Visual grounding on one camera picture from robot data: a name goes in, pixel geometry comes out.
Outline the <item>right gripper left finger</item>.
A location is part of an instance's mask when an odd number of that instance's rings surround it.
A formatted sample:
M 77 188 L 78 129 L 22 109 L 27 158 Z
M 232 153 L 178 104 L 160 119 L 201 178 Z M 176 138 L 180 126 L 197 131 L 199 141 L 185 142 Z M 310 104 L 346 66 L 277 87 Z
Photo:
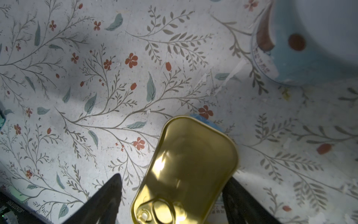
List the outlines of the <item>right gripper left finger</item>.
M 117 173 L 64 223 L 115 224 L 121 197 L 122 178 Z

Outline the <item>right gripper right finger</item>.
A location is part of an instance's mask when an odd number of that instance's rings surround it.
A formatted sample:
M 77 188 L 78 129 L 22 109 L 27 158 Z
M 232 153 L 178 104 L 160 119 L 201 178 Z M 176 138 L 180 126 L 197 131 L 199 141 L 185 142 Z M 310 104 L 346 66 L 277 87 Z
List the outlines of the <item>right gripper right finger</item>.
M 233 177 L 226 183 L 222 198 L 229 224 L 280 224 Z

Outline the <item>yellow oval sardine tin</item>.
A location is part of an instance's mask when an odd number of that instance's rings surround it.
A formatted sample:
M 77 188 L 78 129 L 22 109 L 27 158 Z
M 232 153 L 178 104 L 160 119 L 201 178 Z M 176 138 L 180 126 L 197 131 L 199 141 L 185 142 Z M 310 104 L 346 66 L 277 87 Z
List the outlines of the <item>yellow oval sardine tin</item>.
M 238 163 L 221 131 L 190 116 L 170 119 L 132 202 L 132 222 L 204 223 Z

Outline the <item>light blue pull-tab can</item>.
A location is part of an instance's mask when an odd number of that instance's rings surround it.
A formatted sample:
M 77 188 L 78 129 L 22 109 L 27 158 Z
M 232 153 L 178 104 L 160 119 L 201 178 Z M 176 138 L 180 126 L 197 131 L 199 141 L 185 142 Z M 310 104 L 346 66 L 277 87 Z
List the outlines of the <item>light blue pull-tab can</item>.
M 251 39 L 256 69 L 291 86 L 358 76 L 357 1 L 271 1 Z

